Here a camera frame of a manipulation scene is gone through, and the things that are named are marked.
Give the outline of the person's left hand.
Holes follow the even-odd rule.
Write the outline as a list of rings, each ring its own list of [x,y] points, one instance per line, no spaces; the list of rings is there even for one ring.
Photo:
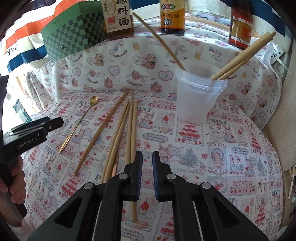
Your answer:
[[[1,179],[1,192],[11,193],[11,201],[13,203],[22,204],[26,198],[26,183],[25,183],[25,173],[23,171],[23,159],[21,156],[17,157],[17,162],[11,170],[11,174],[14,177],[14,182],[10,188],[7,188],[4,181]],[[1,215],[6,220],[7,224],[13,227],[22,226],[22,222],[18,222],[11,212],[10,208],[7,206],[5,200],[1,196]]]

